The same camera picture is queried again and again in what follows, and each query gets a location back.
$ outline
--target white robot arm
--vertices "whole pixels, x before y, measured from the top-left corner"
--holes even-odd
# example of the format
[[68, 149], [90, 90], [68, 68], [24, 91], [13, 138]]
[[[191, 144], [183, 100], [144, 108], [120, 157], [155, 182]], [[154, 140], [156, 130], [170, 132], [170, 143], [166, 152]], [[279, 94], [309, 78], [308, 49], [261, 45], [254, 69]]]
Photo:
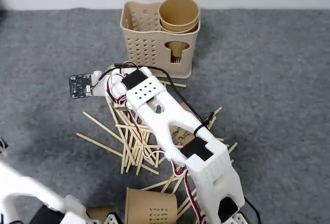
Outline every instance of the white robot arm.
[[[113, 101], [126, 96], [126, 107], [134, 110], [157, 138], [167, 159], [186, 166], [197, 188], [197, 201], [209, 223], [230, 223], [244, 205], [237, 172], [227, 147], [201, 121], [184, 110], [147, 67], [114, 69], [93, 89], [93, 95], [107, 95]], [[160, 105], [164, 111], [153, 111]], [[182, 127], [196, 138], [179, 150], [172, 141], [170, 125]]]

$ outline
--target beige utensil holder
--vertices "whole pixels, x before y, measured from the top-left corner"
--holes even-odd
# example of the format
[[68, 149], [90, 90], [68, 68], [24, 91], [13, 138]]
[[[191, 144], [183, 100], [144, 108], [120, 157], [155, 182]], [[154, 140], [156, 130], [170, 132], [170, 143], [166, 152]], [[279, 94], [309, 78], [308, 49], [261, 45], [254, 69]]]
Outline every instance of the beige utensil holder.
[[[188, 78], [191, 74], [192, 57], [198, 32], [197, 28], [186, 34], [173, 34], [161, 31], [158, 8], [161, 3], [142, 4], [127, 2], [123, 8], [120, 25], [126, 41], [129, 59], [139, 66], [154, 66], [165, 69], [173, 78]], [[184, 42], [180, 56], [166, 47], [171, 41]], [[164, 77], [153, 70], [156, 76]]]

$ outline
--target carpet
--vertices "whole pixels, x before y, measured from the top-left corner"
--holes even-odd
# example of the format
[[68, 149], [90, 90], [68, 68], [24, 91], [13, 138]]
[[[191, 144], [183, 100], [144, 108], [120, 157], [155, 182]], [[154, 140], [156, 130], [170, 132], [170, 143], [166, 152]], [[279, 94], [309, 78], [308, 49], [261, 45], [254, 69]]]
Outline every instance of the carpet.
[[[115, 205], [126, 187], [167, 179], [120, 175], [120, 159], [75, 136], [122, 149], [82, 113], [114, 123], [104, 98], [71, 100], [68, 76], [127, 59], [120, 10], [10, 11], [0, 26], [0, 136], [5, 162], [85, 206]], [[188, 85], [181, 93], [212, 131], [238, 142], [232, 157], [243, 191], [264, 223], [330, 221], [330, 11], [202, 10]], [[178, 199], [186, 198], [183, 188]], [[40, 202], [18, 199], [24, 221]], [[243, 208], [252, 221], [255, 216]], [[192, 223], [190, 210], [180, 223]]]

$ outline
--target brown paper cup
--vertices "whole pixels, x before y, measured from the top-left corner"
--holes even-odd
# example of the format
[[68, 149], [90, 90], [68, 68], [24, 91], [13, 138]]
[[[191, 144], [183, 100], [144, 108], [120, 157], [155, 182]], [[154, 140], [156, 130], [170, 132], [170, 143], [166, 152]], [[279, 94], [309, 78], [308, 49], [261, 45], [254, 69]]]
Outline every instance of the brown paper cup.
[[175, 195], [127, 188], [125, 224], [175, 224], [176, 216]]
[[195, 26], [200, 9], [193, 0], [166, 0], [159, 6], [158, 15], [166, 30], [180, 32]]

